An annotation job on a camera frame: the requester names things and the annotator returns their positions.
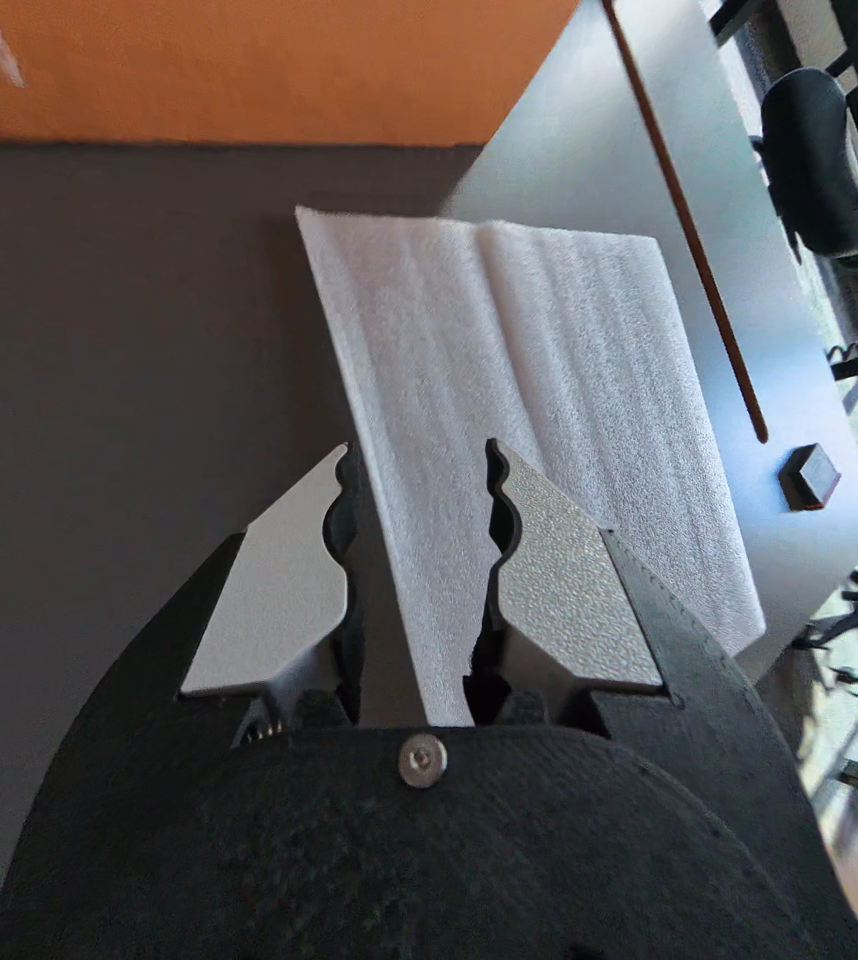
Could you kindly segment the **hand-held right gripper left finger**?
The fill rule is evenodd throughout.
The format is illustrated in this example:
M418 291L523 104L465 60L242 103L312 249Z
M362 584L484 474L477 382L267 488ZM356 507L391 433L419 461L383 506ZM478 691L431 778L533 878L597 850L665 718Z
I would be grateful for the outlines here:
M337 445L243 533L183 678L184 698L255 694L294 717L310 690L361 716L363 626L346 558L357 532L358 452Z

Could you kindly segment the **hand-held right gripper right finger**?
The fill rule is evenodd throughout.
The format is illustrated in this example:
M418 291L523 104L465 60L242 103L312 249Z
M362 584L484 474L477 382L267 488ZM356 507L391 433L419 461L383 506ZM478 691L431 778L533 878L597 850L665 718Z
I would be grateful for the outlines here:
M518 452L485 443L499 555L474 647L474 721L531 694L550 722L586 722L591 694L661 697L664 680L597 522Z

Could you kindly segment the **white foam sheet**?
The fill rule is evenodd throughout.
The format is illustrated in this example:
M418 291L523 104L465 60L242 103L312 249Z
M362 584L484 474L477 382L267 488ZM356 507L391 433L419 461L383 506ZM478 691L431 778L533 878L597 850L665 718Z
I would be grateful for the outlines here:
M766 630L675 291L646 236L295 212L363 450L425 713L462 675L506 442L723 649Z

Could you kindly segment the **orange cardboard box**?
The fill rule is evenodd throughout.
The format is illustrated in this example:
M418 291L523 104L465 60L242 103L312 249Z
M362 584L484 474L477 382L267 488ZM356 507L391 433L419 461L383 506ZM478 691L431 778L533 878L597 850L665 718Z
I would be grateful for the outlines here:
M0 141L483 144L571 1L0 1Z

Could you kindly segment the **grey desk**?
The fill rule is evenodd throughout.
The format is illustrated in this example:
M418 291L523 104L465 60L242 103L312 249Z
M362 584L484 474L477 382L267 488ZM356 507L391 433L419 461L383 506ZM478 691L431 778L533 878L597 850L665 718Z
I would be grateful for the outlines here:
M650 234L675 286L768 631L858 561L858 447L696 2L620 33L761 402L746 411L602 2L473 149L0 147L0 885L102 674L229 535L353 436L292 209ZM790 511L818 443L842 479Z

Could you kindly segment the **small black block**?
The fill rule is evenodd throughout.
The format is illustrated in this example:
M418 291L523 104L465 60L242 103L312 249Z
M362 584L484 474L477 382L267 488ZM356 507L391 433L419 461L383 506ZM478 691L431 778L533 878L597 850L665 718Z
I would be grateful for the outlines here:
M842 474L824 447L814 442L793 449L776 477L789 510L801 513L825 509Z

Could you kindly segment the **black office chair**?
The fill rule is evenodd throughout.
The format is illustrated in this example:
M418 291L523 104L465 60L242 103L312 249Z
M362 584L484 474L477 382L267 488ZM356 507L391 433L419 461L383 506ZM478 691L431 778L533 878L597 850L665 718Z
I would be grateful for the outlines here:
M800 67L768 90L761 121L751 144L795 259L805 247L858 272L858 86Z

